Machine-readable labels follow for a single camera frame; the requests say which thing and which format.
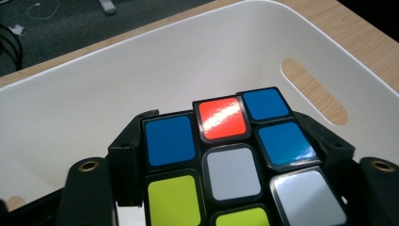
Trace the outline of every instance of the gray carpet floor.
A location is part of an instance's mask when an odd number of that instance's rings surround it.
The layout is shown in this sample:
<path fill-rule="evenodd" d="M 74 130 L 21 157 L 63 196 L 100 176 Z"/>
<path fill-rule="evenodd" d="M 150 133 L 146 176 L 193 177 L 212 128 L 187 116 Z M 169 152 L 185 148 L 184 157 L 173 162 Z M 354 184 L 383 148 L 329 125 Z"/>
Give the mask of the gray carpet floor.
<path fill-rule="evenodd" d="M 24 27 L 23 68 L 59 57 L 101 40 L 150 24 L 212 0 L 113 0 L 116 14 L 106 15 L 98 0 L 10 0 L 0 5 L 0 24 Z M 12 59 L 0 53 L 0 76 L 13 73 Z"/>

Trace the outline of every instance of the cable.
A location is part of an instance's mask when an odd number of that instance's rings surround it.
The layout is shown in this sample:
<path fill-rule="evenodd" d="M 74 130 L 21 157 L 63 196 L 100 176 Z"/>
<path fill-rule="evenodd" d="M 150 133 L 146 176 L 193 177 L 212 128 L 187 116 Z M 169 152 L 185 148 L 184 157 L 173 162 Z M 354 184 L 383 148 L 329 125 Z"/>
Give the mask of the cable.
<path fill-rule="evenodd" d="M 12 50 L 14 51 L 15 57 L 11 54 L 11 52 L 8 49 L 6 49 L 6 47 L 1 41 L 0 41 L 0 50 L 3 50 L 7 55 L 9 55 L 12 58 L 12 61 L 14 61 L 15 63 L 15 68 L 16 68 L 15 71 L 19 71 L 20 69 L 23 68 L 23 46 L 21 45 L 21 42 L 18 39 L 18 37 L 10 29 L 1 24 L 0 28 L 6 30 L 17 41 L 18 50 L 9 39 L 7 39 L 4 35 L 0 34 L 0 38 L 6 41 L 11 46 Z"/>
<path fill-rule="evenodd" d="M 29 10 L 30 10 L 30 9 L 32 9 L 32 8 L 34 8 L 34 7 L 39 7 L 39 6 L 40 6 L 40 3 L 37 3 L 37 4 L 35 4 L 35 5 L 31 6 L 31 7 L 29 7 L 29 8 L 26 10 L 26 16 L 29 17 L 30 19 L 34 19 L 34 20 L 40 20 L 40 21 L 49 20 L 50 18 L 52 18 L 52 17 L 56 14 L 56 11 L 57 11 L 58 8 L 59 8 L 59 1 L 56 0 L 56 8 L 54 9 L 53 13 L 52 13 L 50 16 L 48 16 L 48 17 L 34 17 L 34 16 L 29 15 Z"/>

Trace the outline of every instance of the blue sticker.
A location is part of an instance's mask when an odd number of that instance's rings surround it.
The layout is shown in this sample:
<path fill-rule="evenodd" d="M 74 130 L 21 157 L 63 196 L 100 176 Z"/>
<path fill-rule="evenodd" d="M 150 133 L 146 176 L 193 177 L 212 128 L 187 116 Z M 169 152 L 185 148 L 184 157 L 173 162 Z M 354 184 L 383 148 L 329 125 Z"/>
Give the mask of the blue sticker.
<path fill-rule="evenodd" d="M 316 153 L 294 122 L 261 128 L 259 137 L 270 161 L 276 165 L 312 159 Z"/>
<path fill-rule="evenodd" d="M 149 162 L 154 167 L 191 160 L 196 155 L 187 116 L 149 121 L 145 133 Z"/>
<path fill-rule="evenodd" d="M 286 116 L 287 105 L 276 89 L 260 89 L 243 94 L 250 116 L 255 121 Z"/>

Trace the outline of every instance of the white plastic bin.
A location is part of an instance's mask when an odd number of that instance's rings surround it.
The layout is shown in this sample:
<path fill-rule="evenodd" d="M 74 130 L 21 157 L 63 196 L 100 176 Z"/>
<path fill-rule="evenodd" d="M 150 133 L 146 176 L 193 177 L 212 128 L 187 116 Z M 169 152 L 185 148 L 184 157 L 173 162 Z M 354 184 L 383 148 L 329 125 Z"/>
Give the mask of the white plastic bin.
<path fill-rule="evenodd" d="M 287 57 L 345 107 L 347 124 L 328 122 L 282 75 Z M 31 202 L 63 187 L 72 164 L 105 156 L 138 113 L 191 109 L 196 100 L 272 86 L 294 111 L 353 144 L 356 160 L 375 156 L 399 163 L 398 94 L 293 10 L 245 1 L 0 89 L 0 197 Z"/>

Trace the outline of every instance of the red sticker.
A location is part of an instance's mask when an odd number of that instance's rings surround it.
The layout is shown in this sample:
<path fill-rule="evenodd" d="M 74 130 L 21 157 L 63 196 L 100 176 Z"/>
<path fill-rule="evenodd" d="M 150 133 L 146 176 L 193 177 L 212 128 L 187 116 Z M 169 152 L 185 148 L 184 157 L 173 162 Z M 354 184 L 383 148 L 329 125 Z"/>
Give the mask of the red sticker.
<path fill-rule="evenodd" d="M 247 126 L 240 104 L 235 98 L 227 98 L 199 104 L 203 134 L 208 139 L 242 135 Z"/>

